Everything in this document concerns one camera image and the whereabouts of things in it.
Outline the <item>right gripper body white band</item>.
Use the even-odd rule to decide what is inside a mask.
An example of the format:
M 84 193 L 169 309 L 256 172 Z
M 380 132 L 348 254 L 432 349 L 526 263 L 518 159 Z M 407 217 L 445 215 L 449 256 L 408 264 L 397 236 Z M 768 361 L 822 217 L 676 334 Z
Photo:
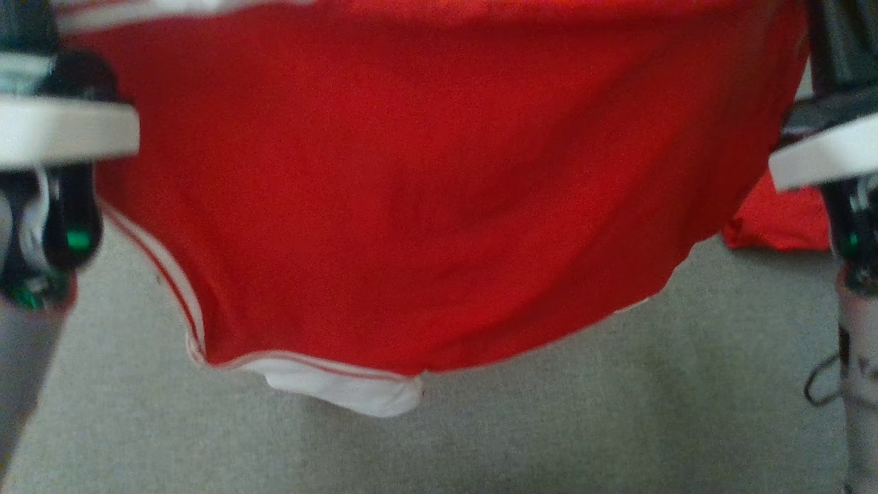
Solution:
M 877 97 L 859 89 L 797 101 L 770 157 L 778 191 L 818 188 L 847 287 L 876 289 Z

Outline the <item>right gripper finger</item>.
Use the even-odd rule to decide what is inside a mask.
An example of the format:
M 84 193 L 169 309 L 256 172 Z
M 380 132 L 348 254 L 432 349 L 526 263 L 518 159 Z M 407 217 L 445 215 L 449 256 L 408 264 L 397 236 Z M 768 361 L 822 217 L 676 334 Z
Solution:
M 876 85 L 877 3 L 810 1 L 809 46 L 816 96 Z

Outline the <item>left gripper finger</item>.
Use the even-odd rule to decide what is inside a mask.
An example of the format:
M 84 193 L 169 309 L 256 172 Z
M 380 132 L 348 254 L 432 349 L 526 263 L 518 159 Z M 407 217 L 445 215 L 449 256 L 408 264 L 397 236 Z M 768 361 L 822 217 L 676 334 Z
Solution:
M 88 101 L 117 101 L 118 79 L 101 56 L 65 50 L 54 57 L 52 69 L 41 81 L 41 94 Z
M 60 32 L 49 1 L 1 2 L 1 51 L 50 56 L 60 49 Z

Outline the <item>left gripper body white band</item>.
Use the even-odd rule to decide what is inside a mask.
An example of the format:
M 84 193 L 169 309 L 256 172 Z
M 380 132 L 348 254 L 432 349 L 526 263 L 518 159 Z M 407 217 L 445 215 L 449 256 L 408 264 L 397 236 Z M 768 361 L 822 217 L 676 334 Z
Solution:
M 2 97 L 2 295 L 13 306 L 67 302 L 102 242 L 96 166 L 139 147 L 129 104 Z

